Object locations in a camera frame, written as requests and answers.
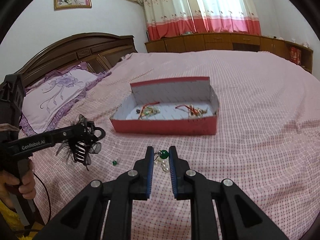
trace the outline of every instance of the pillowcase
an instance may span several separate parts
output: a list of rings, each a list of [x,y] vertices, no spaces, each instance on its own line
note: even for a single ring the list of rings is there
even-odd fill
[[[84,98],[87,90],[110,74],[90,73],[86,63],[72,66],[63,72],[50,72],[35,85],[26,88],[20,122],[23,131],[32,135],[54,130],[74,103]]]

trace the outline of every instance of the bedspread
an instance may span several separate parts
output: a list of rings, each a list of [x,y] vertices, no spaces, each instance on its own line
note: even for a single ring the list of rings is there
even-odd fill
[[[132,54],[118,63],[60,121],[79,114],[106,131],[89,171],[58,146],[35,153],[35,173],[49,190],[57,214],[90,181],[109,181],[132,169],[147,146],[175,145],[180,158],[208,179],[232,179],[291,239],[298,240],[320,211],[320,82],[271,53],[201,51]],[[210,76],[220,100],[215,136],[117,134],[109,117],[130,93],[130,82]],[[113,166],[112,161],[119,160]],[[46,220],[48,202],[36,185],[36,204]],[[173,198],[170,174],[154,168],[148,201],[134,201],[132,239],[190,239],[189,201]]]

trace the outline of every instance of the floral curtain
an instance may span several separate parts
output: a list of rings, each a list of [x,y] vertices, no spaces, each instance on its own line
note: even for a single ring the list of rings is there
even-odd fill
[[[187,32],[261,35],[253,0],[144,0],[150,40]]]

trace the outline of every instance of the wooden headboard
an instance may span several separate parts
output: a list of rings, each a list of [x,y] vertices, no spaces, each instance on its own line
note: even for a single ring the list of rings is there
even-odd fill
[[[81,33],[48,46],[17,73],[22,73],[23,85],[28,87],[52,70],[63,70],[81,62],[87,62],[91,72],[109,70],[121,57],[132,52],[137,52],[133,36]]]

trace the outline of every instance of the metal bolt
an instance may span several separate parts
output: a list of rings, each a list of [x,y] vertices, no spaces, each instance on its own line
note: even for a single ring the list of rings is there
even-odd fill
[[[98,181],[98,180],[93,180],[93,181],[91,181],[91,183],[90,183],[91,187],[99,187],[100,184],[101,184],[101,182]]]
[[[193,176],[196,175],[196,172],[195,172],[194,170],[187,170],[187,171],[186,171],[186,174],[187,174],[188,176],[190,176],[190,177],[193,177]]]
[[[131,170],[131,171],[128,171],[128,175],[130,177],[134,177],[134,176],[137,176],[138,175],[138,172],[136,170]]]
[[[230,186],[232,186],[233,181],[231,179],[225,179],[223,181],[223,184],[226,185],[227,187],[230,187]]]

